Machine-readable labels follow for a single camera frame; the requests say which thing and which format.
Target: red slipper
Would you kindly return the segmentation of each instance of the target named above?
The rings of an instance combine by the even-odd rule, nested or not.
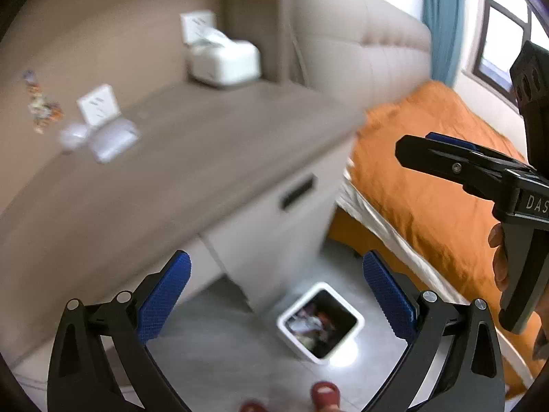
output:
[[[240,409],[240,412],[268,412],[262,403],[257,401],[246,401]]]
[[[341,394],[338,387],[329,381],[320,381],[311,387],[312,404],[316,410],[322,410],[327,406],[339,407]]]

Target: cabinet handle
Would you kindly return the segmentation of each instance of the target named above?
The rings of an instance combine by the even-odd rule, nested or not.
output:
[[[295,189],[293,189],[291,192],[285,195],[280,202],[280,208],[282,210],[287,210],[299,198],[301,198],[307,192],[310,192],[311,190],[313,190],[316,185],[316,180],[317,180],[316,176],[311,175],[303,183],[301,183],[299,186],[297,186]]]

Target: human hand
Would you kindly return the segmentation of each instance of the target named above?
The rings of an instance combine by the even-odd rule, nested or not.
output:
[[[493,255],[492,267],[496,286],[500,291],[505,291],[509,286],[509,264],[505,255],[503,241],[503,227],[501,223],[496,224],[488,235],[488,245],[491,248],[497,248]],[[549,285],[545,288],[539,302],[536,305],[535,312],[540,316],[541,326],[544,329],[545,336],[549,337]]]

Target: blue curtain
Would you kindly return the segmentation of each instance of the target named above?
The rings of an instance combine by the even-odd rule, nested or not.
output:
[[[431,30],[431,77],[452,87],[463,41],[463,0],[423,0],[423,23]]]

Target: grey tile floor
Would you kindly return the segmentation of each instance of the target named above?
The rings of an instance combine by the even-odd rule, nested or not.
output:
[[[330,284],[366,321],[355,338],[358,354],[350,365],[320,366],[299,359],[276,334],[279,312],[318,281]],[[428,397],[448,347],[444,341],[413,404]],[[342,410],[357,412],[383,384],[406,343],[394,336],[364,282],[361,260],[351,249],[328,241],[292,291],[266,311],[252,312],[238,287],[223,278],[175,308],[148,348],[194,412],[236,412],[251,398],[270,412],[307,412],[312,410],[309,389],[320,380],[339,386]]]

